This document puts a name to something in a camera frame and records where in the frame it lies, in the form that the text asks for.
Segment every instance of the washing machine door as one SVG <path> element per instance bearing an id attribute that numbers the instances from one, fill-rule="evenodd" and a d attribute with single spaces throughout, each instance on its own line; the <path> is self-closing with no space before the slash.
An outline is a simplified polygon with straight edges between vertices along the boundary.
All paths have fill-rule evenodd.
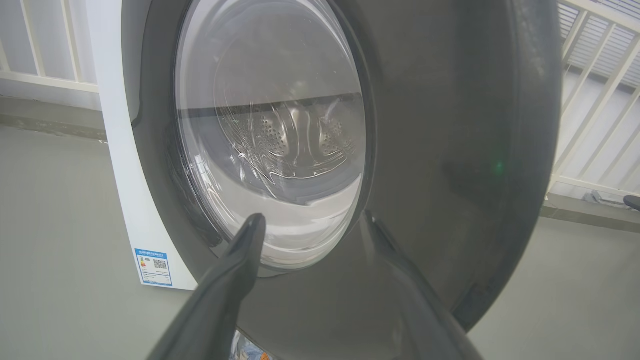
<path id="1" fill-rule="evenodd" d="M 141 56 L 123 49 L 140 67 L 132 126 L 194 278 L 248 216 L 266 217 L 243 334 L 283 359 L 397 356 L 403 319 L 363 241 L 364 210 L 463 328 L 484 315 L 550 175 L 555 1 L 153 0 L 145 11 Z"/>

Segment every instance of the concrete floor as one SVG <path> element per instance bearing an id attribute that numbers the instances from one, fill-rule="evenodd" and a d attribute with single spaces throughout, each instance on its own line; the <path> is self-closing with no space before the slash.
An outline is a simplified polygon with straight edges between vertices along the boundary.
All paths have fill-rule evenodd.
<path id="1" fill-rule="evenodd" d="M 142 359 L 189 292 L 142 286 L 107 145 L 0 127 L 0 359 Z M 640 234 L 543 218 L 471 332 L 487 359 L 640 358 Z"/>

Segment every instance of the door glass window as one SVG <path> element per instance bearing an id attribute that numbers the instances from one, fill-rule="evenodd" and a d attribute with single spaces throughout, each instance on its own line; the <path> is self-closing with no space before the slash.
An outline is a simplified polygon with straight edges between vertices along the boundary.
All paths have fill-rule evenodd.
<path id="1" fill-rule="evenodd" d="M 194 1 L 175 68 L 195 191 L 233 236 L 262 213 L 263 264 L 322 259 L 354 215 L 365 168 L 360 82 L 321 0 Z"/>

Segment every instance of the energy label sticker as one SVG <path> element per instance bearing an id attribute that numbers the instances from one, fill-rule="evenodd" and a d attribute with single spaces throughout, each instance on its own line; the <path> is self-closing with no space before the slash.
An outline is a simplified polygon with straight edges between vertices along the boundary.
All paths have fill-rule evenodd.
<path id="1" fill-rule="evenodd" d="M 138 268 L 145 284 L 173 286 L 169 260 L 164 252 L 136 249 Z"/>

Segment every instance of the railing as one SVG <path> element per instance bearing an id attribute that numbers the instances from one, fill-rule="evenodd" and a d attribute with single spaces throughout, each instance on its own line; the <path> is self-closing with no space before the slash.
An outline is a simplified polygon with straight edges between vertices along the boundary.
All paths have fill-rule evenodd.
<path id="1" fill-rule="evenodd" d="M 9 66 L 9 61 L 7 60 L 4 47 L 2 45 L 2 39 L 0 39 L 0 67 L 2 67 L 2 70 L 0 70 L 0 79 L 8 79 L 21 81 L 23 83 L 97 93 L 98 85 L 83 81 L 83 75 L 81 72 L 80 61 L 78 57 L 76 35 L 74 33 L 74 25 L 71 19 L 71 9 L 69 6 L 69 1 L 60 0 L 60 6 L 62 8 L 62 16 L 65 24 L 65 31 L 67 33 L 67 45 L 71 55 L 71 66 L 74 73 L 73 80 L 52 78 L 47 76 L 44 63 L 42 61 L 42 54 L 40 53 L 40 44 L 38 43 L 38 37 L 33 27 L 32 18 L 29 15 L 29 6 L 31 5 L 31 1 L 20 0 L 20 5 L 22 6 L 22 17 L 27 29 L 27 36 L 29 37 L 31 54 L 33 55 L 33 61 L 35 62 L 36 74 L 26 74 L 23 72 L 12 71 Z"/>
<path id="2" fill-rule="evenodd" d="M 627 119 L 627 115 L 636 105 L 640 95 L 640 84 L 636 74 L 640 70 L 640 63 L 636 62 L 640 52 L 640 21 L 590 0 L 560 0 L 560 4 L 565 38 L 562 48 L 563 65 L 567 71 L 573 68 L 572 79 L 577 79 L 570 92 L 565 94 L 561 134 L 563 130 L 565 134 L 568 131 L 570 137 L 566 147 L 558 148 L 549 189 L 551 190 L 556 183 L 564 183 L 618 196 L 637 195 L 640 186 L 634 183 L 634 179 L 640 168 L 640 154 L 633 154 L 630 149 L 634 149 L 633 145 L 638 141 L 640 119 Z M 580 91 L 584 90 L 587 81 L 593 83 L 594 77 L 600 83 L 600 94 L 593 102 L 580 101 Z M 625 96 L 631 93 L 626 105 L 608 129 L 602 126 L 595 129 L 595 125 L 602 121 L 600 117 L 612 96 L 621 91 L 626 91 L 623 94 Z M 584 107 L 585 110 L 589 108 L 589 111 L 581 121 L 576 120 L 575 124 L 579 125 L 573 126 L 573 132 L 573 129 L 568 129 L 568 123 L 574 119 L 570 121 L 568 117 L 570 109 L 573 108 L 571 116 L 578 112 L 575 111 L 576 107 Z M 612 138 L 622 135 L 619 134 L 620 125 L 625 119 L 635 120 L 635 130 L 608 166 L 604 166 L 606 164 L 602 158 L 603 150 L 612 145 Z M 604 135 L 599 142 L 593 141 L 591 137 L 589 143 L 585 144 L 590 131 L 594 130 Z M 611 151 L 607 152 L 607 156 L 611 157 Z M 621 179 L 612 183 L 612 171 L 616 169 L 619 173 L 621 169 L 618 166 L 621 165 L 621 160 L 628 160 L 629 156 L 637 158 L 635 163 L 628 170 L 625 169 L 626 173 Z M 598 169 L 594 168 L 596 162 L 600 165 Z"/>

